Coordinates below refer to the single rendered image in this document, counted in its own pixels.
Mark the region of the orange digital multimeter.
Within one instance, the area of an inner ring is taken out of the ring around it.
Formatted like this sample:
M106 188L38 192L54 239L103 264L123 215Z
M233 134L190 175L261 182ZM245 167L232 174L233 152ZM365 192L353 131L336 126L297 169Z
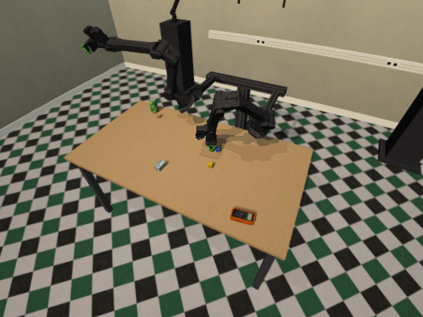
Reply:
M254 219L255 219L255 213L246 211L246 210L241 210L238 208L232 208L230 220L241 222L241 223L252 226L254 223Z

